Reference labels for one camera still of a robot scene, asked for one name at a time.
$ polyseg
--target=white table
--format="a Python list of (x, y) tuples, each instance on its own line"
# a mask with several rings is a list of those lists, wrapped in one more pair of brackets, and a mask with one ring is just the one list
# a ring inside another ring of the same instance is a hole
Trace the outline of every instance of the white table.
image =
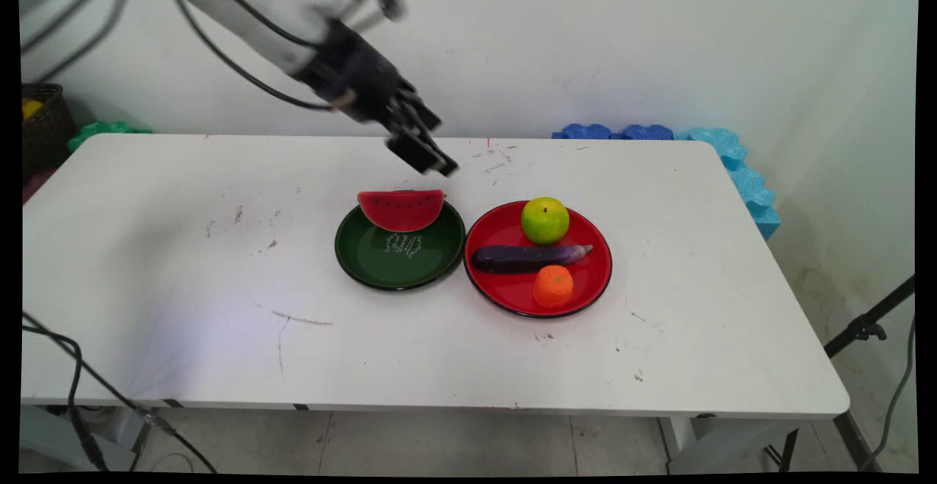
[[(23, 309), (146, 405), (665, 417), (676, 473), (849, 407), (707, 144), (438, 143), (461, 164), (449, 179), (377, 138), (98, 135), (23, 207)], [(555, 320), (499, 310), (461, 265), (365, 288), (335, 229), (357, 191), (394, 188), (442, 188), (466, 228), (556, 197), (605, 235), (611, 283)], [(63, 403), (73, 365), (24, 335), (20, 402)], [(90, 377), (78, 400), (116, 404)], [(697, 440), (702, 413), (745, 420)]]

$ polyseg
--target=green apple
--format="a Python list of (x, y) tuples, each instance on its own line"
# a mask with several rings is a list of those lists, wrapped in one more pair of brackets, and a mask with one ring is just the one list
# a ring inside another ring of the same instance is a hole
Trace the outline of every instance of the green apple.
[(548, 246), (558, 242), (570, 229), (570, 212), (556, 199), (539, 197), (524, 206), (521, 227), (530, 242)]

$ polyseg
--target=blue foam block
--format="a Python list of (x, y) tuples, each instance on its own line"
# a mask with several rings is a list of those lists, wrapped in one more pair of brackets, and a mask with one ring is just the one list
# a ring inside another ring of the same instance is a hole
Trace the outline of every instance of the blue foam block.
[(562, 133), (553, 133), (551, 138), (562, 140), (608, 140), (612, 131), (608, 127), (600, 124), (590, 124), (590, 126), (581, 126), (581, 124), (569, 124), (563, 127)]
[(780, 226), (780, 218), (777, 217), (777, 213), (774, 212), (773, 207), (767, 208), (761, 216), (754, 217), (754, 220), (764, 240), (771, 238), (776, 232), (777, 227)]
[(660, 124), (653, 124), (650, 127), (630, 124), (621, 133), (613, 134), (612, 138), (622, 140), (673, 140), (673, 131), (660, 126)]
[(774, 203), (774, 193), (764, 187), (764, 177), (747, 167), (729, 171), (729, 177), (739, 190), (745, 206), (749, 208), (752, 217), (760, 217)]
[(729, 171), (739, 169), (739, 165), (749, 154), (745, 147), (739, 145), (736, 133), (726, 128), (692, 128), (687, 131), (687, 140), (705, 141), (715, 147), (719, 158), (722, 158), (723, 166)]

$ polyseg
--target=green plate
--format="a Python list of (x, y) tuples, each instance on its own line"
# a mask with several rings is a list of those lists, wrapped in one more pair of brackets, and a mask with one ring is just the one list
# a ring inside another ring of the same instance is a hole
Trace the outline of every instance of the green plate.
[(432, 224), (396, 234), (365, 217), (360, 206), (345, 216), (335, 234), (335, 257), (358, 283), (381, 290), (408, 290), (432, 283), (462, 258), (466, 227), (448, 201)]

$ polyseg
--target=plate rim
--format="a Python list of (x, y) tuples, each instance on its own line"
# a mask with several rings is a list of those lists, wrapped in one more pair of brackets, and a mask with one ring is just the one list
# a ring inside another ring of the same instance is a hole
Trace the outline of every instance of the plate rim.
[(605, 236), (603, 236), (602, 231), (599, 230), (599, 227), (596, 226), (585, 215), (583, 215), (582, 213), (579, 213), (579, 211), (573, 210), (573, 212), (575, 212), (578, 216), (586, 220), (587, 223), (592, 224), (592, 227), (595, 228), (595, 231), (597, 234), (599, 234), (599, 237), (602, 237), (602, 243), (605, 244), (606, 248), (608, 248), (608, 278), (606, 278), (605, 284), (602, 285), (602, 291), (599, 291), (599, 294), (596, 295), (595, 299), (593, 299), (589, 303), (586, 303), (581, 308), (576, 308), (576, 310), (571, 311), (571, 313), (559, 313), (559, 314), (532, 314), (532, 313), (523, 313), (523, 311), (519, 311), (519, 310), (513, 310), (513, 308), (507, 308), (501, 303), (499, 303), (498, 301), (495, 301), (494, 299), (492, 299), (490, 295), (488, 295), (488, 293), (486, 293), (486, 291), (482, 289), (482, 287), (479, 287), (478, 283), (475, 283), (475, 278), (473, 278), (472, 274), (469, 273), (469, 255), (468, 255), (469, 236), (471, 236), (471, 231), (475, 229), (475, 225), (478, 224), (478, 221), (481, 220), (482, 218), (485, 218), (485, 216), (491, 213), (492, 211), (495, 211), (496, 209), (499, 209), (501, 207), (511, 206), (511, 204), (521, 204), (521, 203), (526, 203), (526, 202), (527, 201), (509, 201), (509, 203), (504, 203), (504, 204), (501, 204), (501, 206), (495, 206), (489, 209), (488, 211), (485, 211), (485, 213), (482, 213), (481, 217), (476, 218), (474, 223), (472, 223), (471, 228), (469, 228), (469, 230), (466, 232), (465, 244), (462, 246), (462, 265), (463, 267), (465, 267), (466, 276), (468, 276), (468, 280), (471, 281), (471, 284), (472, 286), (475, 287), (475, 290), (478, 290), (478, 292), (485, 299), (487, 299), (489, 302), (491, 302), (491, 304), (495, 305), (496, 307), (501, 308), (502, 310), (508, 311), (508, 313), (518, 314), (518, 315), (522, 315), (524, 317), (529, 317), (533, 319), (556, 319), (560, 317), (571, 316), (572, 314), (576, 314), (576, 313), (581, 313), (581, 311), (594, 305), (595, 302), (598, 301), (599, 298), (602, 297), (603, 294), (605, 294), (605, 290), (608, 289), (608, 285), (612, 283), (612, 270), (613, 270), (613, 265), (615, 265), (615, 261), (613, 261), (613, 258), (612, 258), (612, 247), (608, 246), (608, 241), (605, 240)]
[(338, 261), (339, 267), (342, 268), (342, 271), (344, 271), (347, 276), (349, 276), (350, 278), (353, 278), (358, 283), (364, 284), (368, 288), (374, 288), (375, 290), (384, 290), (384, 291), (413, 290), (422, 286), (426, 286), (427, 284), (432, 283), (435, 280), (440, 280), (441, 278), (447, 276), (449, 272), (455, 269), (455, 265), (458, 264), (460, 256), (465, 254), (466, 241), (469, 240), (469, 233), (466, 231), (465, 220), (462, 220), (462, 214), (459, 213), (459, 210), (455, 209), (455, 207), (452, 204), (449, 204), (449, 201), (445, 201), (445, 200), (442, 201), (442, 206), (443, 207), (448, 206), (449, 209), (452, 210), (452, 213), (455, 213), (455, 217), (459, 221), (459, 226), (462, 228), (461, 230), (462, 238), (459, 241), (459, 248), (458, 248), (458, 251), (456, 251), (455, 253), (455, 259), (452, 259), (452, 261), (445, 264), (444, 267), (442, 267), (442, 270), (439, 271), (438, 274), (435, 274), (434, 276), (428, 278), (427, 280), (420, 281), (419, 283), (408, 284), (407, 286), (384, 286), (384, 285), (378, 285), (374, 283), (368, 283), (368, 281), (364, 280), (364, 278), (359, 278), (357, 275), (352, 273), (351, 270), (348, 270), (348, 267), (345, 266), (345, 262), (342, 260), (342, 258), (338, 254), (338, 234), (341, 233), (342, 226), (345, 225), (345, 222), (348, 220), (348, 218), (354, 215), (355, 211), (358, 211), (361, 209), (361, 204), (358, 204), (358, 206), (351, 208), (351, 211), (348, 211), (348, 213), (345, 214), (345, 217), (342, 217), (341, 223), (338, 223), (338, 228), (337, 230), (335, 230), (335, 241), (334, 241), (335, 260)]

